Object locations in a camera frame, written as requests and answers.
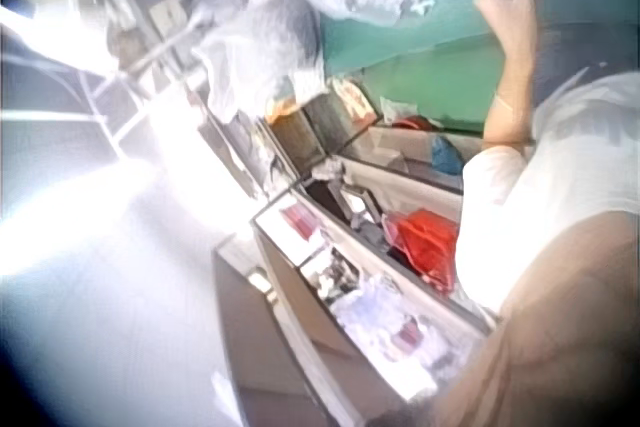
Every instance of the red plastic bag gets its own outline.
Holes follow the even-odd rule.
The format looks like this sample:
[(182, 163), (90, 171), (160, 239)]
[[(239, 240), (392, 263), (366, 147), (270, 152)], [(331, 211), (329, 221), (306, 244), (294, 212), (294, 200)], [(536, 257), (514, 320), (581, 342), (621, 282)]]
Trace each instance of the red plastic bag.
[(404, 252), (411, 266), (428, 282), (448, 295), (455, 285), (455, 252), (458, 224), (426, 210), (407, 217), (387, 214), (383, 217), (387, 241)]

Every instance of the white shirt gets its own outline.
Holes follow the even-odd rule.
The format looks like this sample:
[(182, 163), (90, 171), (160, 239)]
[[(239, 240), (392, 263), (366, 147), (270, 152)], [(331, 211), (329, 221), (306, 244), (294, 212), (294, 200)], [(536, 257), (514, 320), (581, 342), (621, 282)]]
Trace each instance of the white shirt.
[(603, 212), (640, 214), (640, 73), (552, 95), (535, 111), (533, 137), (528, 162), (500, 146), (463, 171), (458, 278), (495, 312), (562, 231)]

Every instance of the hand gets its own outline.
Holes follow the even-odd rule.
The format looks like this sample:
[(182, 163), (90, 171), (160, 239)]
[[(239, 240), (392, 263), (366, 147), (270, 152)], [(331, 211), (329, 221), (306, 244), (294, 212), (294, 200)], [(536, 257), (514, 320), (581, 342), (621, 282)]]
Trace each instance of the hand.
[(474, 0), (502, 45), (507, 61), (533, 69), (538, 25), (534, 0)]

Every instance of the blue object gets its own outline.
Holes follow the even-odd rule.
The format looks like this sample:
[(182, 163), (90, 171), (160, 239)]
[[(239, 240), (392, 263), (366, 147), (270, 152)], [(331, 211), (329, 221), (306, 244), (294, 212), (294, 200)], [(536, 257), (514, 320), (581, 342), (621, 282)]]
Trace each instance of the blue object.
[(458, 149), (442, 135), (431, 141), (431, 165), (434, 170), (449, 175), (462, 175), (464, 162)]

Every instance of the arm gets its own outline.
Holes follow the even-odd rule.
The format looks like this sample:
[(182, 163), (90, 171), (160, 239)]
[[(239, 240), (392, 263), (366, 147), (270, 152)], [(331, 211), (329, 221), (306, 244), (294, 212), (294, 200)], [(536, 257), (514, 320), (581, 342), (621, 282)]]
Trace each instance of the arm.
[(475, 0), (505, 53), (505, 67), (484, 126), (484, 145), (518, 150), (529, 141), (537, 23), (534, 0)]

